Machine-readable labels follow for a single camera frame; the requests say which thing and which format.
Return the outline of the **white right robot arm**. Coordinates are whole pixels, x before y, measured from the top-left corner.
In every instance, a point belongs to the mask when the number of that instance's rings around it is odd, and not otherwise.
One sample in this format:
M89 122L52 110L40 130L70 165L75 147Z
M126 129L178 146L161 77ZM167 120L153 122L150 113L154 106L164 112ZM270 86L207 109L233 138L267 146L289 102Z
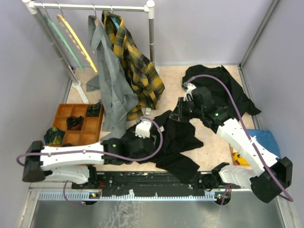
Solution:
M271 202L292 182L293 163L287 157L279 158L263 147L255 137L247 135L238 120L230 117L224 107L216 108L210 91L192 83L184 86L186 94L169 118L177 122L199 119L216 135L226 140L251 166L241 168L223 162L212 170L212 182L218 188L234 184L252 190L264 203Z

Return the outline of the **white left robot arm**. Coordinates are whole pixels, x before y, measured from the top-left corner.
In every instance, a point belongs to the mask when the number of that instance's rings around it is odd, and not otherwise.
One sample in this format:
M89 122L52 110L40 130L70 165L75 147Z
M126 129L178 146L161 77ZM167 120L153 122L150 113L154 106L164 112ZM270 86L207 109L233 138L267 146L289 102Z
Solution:
M99 177L93 165L142 162L154 157L161 149L163 135L141 138L130 142L111 138L103 142L70 147L45 146L42 141L33 141L25 154L17 157L23 166L22 181L70 181L84 184L92 189L98 185Z

